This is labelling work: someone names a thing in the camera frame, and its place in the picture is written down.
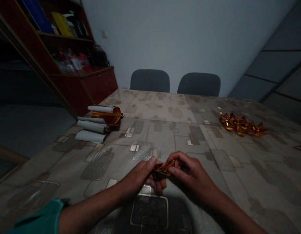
wall outlet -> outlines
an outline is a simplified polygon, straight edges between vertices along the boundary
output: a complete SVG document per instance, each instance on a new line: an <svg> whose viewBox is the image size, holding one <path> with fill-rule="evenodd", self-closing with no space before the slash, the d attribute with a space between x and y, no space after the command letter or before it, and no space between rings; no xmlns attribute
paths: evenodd
<svg viewBox="0 0 301 234"><path fill-rule="evenodd" d="M102 38L107 38L107 32L105 30L101 30Z"/></svg>

wooden cabinet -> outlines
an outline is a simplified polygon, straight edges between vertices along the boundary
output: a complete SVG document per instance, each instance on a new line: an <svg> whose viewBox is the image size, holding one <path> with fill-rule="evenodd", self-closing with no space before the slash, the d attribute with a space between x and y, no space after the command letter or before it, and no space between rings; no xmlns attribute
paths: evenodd
<svg viewBox="0 0 301 234"><path fill-rule="evenodd" d="M114 68L91 66L63 73L53 60L54 54L59 46L64 50L72 49L76 55L87 54L88 49L94 45L90 25L80 3L67 0L39 0L39 4L47 18L51 18L52 12L66 13L72 10L75 16L83 21L89 37L67 37L37 31L16 0L0 1L0 30L4 29L12 44L18 45L18 50L21 48L21 54L26 55L26 61L63 106L75 117L84 116L88 113L88 106L99 104L118 88Z"/></svg>
<svg viewBox="0 0 301 234"><path fill-rule="evenodd" d="M66 75L50 75L50 78L76 113L84 116L89 112L88 106L98 105L118 89L113 69L110 66L90 75L78 71Z"/></svg>
<svg viewBox="0 0 301 234"><path fill-rule="evenodd" d="M118 88L113 69L83 77L82 81L95 105L98 105Z"/></svg>

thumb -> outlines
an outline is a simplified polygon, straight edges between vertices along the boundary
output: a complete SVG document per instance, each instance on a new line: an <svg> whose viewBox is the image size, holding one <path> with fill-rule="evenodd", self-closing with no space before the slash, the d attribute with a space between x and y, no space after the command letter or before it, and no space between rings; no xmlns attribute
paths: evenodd
<svg viewBox="0 0 301 234"><path fill-rule="evenodd" d="M181 182L188 184L190 180L190 176L183 172L181 169L176 167L169 167L168 171L174 175L174 177L178 178Z"/></svg>
<svg viewBox="0 0 301 234"><path fill-rule="evenodd" d="M142 168L142 174L144 177L146 177L151 171L152 169L155 167L157 162L157 159L155 156L152 156L147 163L144 165L144 167Z"/></svg>

patterned tablecloth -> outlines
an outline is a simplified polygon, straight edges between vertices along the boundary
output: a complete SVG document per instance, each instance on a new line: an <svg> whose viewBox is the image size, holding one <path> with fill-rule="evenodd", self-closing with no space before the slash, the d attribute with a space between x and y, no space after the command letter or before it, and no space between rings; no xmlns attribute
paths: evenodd
<svg viewBox="0 0 301 234"><path fill-rule="evenodd" d="M301 145L298 124L246 99L117 90L101 105L120 107L125 115L120 130L96 145L75 140L81 128L72 126L6 179L0 185L0 230L50 198L76 203L120 181L138 161L152 155L165 161L180 150L197 158L215 184L267 232L301 233L301 150L293 148ZM268 134L240 137L225 130L220 113L231 112L263 122ZM225 230L186 187L167 180L162 197L144 186L134 202L91 233Z"/></svg>

chair backrest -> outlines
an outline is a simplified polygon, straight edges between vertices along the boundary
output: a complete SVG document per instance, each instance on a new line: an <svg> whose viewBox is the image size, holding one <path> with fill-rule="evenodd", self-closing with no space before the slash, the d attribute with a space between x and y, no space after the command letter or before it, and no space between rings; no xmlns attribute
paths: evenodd
<svg viewBox="0 0 301 234"><path fill-rule="evenodd" d="M221 79L215 74L192 72L184 75L177 93L204 96L219 96Z"/></svg>
<svg viewBox="0 0 301 234"><path fill-rule="evenodd" d="M139 69L131 76L130 89L169 93L170 78L162 70Z"/></svg>

